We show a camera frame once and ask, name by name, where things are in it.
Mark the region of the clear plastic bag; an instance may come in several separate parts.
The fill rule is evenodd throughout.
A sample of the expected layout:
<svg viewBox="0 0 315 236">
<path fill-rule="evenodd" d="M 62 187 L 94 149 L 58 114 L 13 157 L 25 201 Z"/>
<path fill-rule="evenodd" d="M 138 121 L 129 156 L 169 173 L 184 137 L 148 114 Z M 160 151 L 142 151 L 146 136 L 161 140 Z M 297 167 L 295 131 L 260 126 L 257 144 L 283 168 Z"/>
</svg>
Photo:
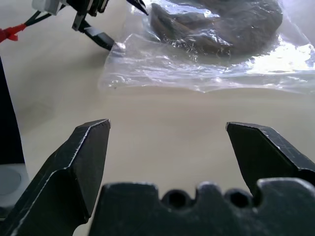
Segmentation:
<svg viewBox="0 0 315 236">
<path fill-rule="evenodd" d="M 261 88 L 315 93 L 315 0 L 277 0 L 283 21 L 273 39 L 244 55 L 202 54 L 161 42 L 148 16 L 129 6 L 99 80 L 102 88 L 175 87 L 200 92 Z"/>
</svg>

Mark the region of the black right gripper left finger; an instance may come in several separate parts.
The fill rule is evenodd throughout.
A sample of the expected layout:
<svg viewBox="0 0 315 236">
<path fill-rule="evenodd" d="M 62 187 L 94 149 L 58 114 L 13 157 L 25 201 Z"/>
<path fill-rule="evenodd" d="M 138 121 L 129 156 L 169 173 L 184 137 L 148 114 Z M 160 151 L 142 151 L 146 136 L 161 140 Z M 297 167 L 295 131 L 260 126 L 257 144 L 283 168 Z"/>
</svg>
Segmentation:
<svg viewBox="0 0 315 236">
<path fill-rule="evenodd" d="M 76 127 L 32 179 L 0 225 L 0 236 L 73 236 L 92 216 L 111 122 Z"/>
</svg>

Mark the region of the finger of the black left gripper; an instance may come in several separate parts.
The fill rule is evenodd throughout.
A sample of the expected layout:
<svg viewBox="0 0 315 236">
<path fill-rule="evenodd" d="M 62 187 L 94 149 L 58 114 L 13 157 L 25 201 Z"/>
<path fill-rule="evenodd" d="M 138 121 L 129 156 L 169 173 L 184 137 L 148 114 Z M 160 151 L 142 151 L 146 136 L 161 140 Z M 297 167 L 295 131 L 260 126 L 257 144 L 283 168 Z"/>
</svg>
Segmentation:
<svg viewBox="0 0 315 236">
<path fill-rule="evenodd" d="M 91 26 L 86 20 L 86 15 L 76 14 L 72 29 L 85 34 L 98 46 L 110 51 L 114 46 L 115 41 L 106 33 Z"/>
<path fill-rule="evenodd" d="M 146 9 L 146 5 L 143 0 L 126 0 L 130 5 L 132 5 L 133 9 L 137 9 L 144 13 L 145 15 L 149 15 Z"/>
</svg>

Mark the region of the white block with grey disc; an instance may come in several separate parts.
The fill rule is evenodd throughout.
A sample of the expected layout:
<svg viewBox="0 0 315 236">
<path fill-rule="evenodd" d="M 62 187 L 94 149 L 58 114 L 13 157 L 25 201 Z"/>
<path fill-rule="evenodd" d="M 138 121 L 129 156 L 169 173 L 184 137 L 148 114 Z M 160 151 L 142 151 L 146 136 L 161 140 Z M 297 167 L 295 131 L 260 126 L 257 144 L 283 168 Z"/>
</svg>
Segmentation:
<svg viewBox="0 0 315 236">
<path fill-rule="evenodd" d="M 7 215 L 30 183 L 25 164 L 0 165 L 0 215 Z"/>
</svg>

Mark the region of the red zip tie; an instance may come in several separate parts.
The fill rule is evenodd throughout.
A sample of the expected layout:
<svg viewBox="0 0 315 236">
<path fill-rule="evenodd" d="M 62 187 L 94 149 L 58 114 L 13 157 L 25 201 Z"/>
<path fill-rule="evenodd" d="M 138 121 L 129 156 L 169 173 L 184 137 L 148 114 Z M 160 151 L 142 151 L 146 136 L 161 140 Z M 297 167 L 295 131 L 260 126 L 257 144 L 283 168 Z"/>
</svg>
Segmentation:
<svg viewBox="0 0 315 236">
<path fill-rule="evenodd" d="M 18 41 L 17 33 L 23 31 L 27 26 L 20 24 L 14 27 L 8 27 L 6 29 L 0 29 L 0 43 L 5 40 Z"/>
</svg>

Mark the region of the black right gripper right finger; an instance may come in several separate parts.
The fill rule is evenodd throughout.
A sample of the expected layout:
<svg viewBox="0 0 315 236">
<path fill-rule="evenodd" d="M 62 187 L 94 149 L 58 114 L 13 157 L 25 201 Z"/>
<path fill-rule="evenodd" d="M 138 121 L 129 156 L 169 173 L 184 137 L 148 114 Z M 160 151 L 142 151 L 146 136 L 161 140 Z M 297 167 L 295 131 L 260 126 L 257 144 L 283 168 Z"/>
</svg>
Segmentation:
<svg viewBox="0 0 315 236">
<path fill-rule="evenodd" d="M 228 122 L 237 162 L 248 189 L 263 178 L 299 178 L 315 187 L 315 163 L 275 129 L 251 123 Z"/>
</svg>

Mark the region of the dark vertical panel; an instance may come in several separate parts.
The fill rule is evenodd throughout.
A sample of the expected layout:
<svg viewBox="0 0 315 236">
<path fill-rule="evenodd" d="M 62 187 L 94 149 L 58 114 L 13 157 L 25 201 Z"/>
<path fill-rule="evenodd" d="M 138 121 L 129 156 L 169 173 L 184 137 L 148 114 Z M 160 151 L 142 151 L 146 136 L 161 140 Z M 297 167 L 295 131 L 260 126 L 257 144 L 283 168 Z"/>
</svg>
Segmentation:
<svg viewBox="0 0 315 236">
<path fill-rule="evenodd" d="M 0 165 L 25 164 L 21 136 L 0 58 Z"/>
</svg>

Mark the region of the dark grey cap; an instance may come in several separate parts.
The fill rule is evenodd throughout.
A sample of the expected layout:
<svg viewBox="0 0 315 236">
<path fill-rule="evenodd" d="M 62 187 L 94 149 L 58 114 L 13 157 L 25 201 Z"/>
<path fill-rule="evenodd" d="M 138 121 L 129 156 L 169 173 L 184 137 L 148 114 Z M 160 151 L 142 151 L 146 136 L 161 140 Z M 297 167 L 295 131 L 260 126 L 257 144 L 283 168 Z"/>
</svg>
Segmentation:
<svg viewBox="0 0 315 236">
<path fill-rule="evenodd" d="M 277 0 L 158 0 L 150 9 L 161 42 L 202 54 L 254 53 L 282 21 Z"/>
</svg>

